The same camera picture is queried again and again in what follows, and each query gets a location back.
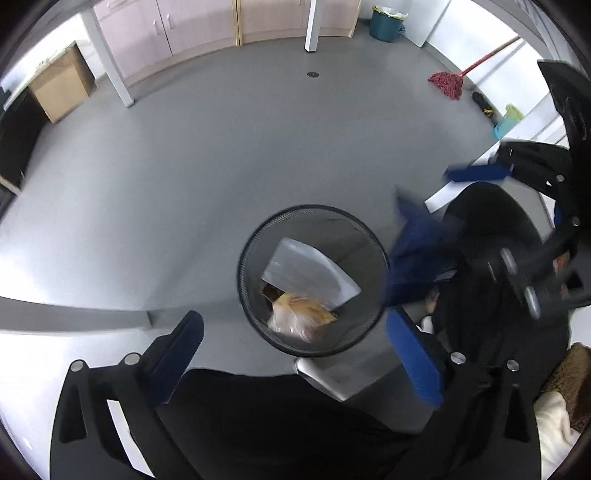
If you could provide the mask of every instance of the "white cloth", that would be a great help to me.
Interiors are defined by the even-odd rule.
[[[542,480],[547,480],[569,454],[579,439],[570,428],[566,402],[558,392],[546,392],[534,403],[535,420],[540,436]]]

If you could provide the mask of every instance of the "cabinet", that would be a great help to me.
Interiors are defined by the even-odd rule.
[[[200,47],[196,54],[236,44],[233,0],[158,0],[173,55]]]
[[[306,34],[309,0],[241,0],[242,41],[251,43]]]
[[[305,37],[311,0],[102,0],[105,40],[129,84],[192,57],[273,38]],[[320,35],[348,36],[360,0],[325,0]]]
[[[131,3],[99,24],[125,78],[172,56],[156,0]]]
[[[348,36],[357,22],[358,15],[359,0],[324,0],[320,35]]]
[[[304,37],[311,0],[241,0],[242,41]],[[325,0],[320,35],[347,37],[357,21],[359,0]]]

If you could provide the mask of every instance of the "pink cabinet door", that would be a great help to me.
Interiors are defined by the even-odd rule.
[[[99,24],[123,77],[172,56],[156,0],[139,0]]]
[[[233,0],[158,0],[173,55],[201,47],[196,54],[236,44]]]
[[[305,35],[310,9],[306,3],[306,0],[241,0],[244,43]]]

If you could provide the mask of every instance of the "metal bolt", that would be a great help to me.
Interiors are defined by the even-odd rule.
[[[509,358],[509,360],[507,360],[507,368],[512,372],[517,372],[519,370],[519,364],[515,360]]]
[[[461,364],[466,363],[466,357],[464,356],[463,353],[460,353],[460,352],[453,352],[450,355],[450,358],[452,359],[452,362],[454,362],[456,365],[461,365]]]
[[[139,353],[128,353],[127,355],[125,355],[123,362],[125,363],[125,365],[135,365],[139,362],[139,359]]]
[[[538,301],[538,296],[535,293],[534,287],[527,286],[523,291],[523,295],[525,297],[527,307],[530,310],[531,317],[535,320],[538,320],[541,317],[541,309],[540,302]]]
[[[508,248],[502,248],[501,249],[501,258],[503,259],[503,262],[505,263],[505,266],[507,267],[507,271],[511,275],[515,275],[517,273],[517,264],[515,263],[515,258],[513,258],[513,254],[511,253],[511,250],[509,250]]]
[[[70,365],[70,370],[73,372],[79,372],[84,368],[84,362],[82,360],[75,360]]]

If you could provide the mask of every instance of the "blue basket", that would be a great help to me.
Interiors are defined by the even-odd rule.
[[[402,20],[374,10],[369,23],[369,34],[377,40],[392,43],[400,36],[401,28]]]

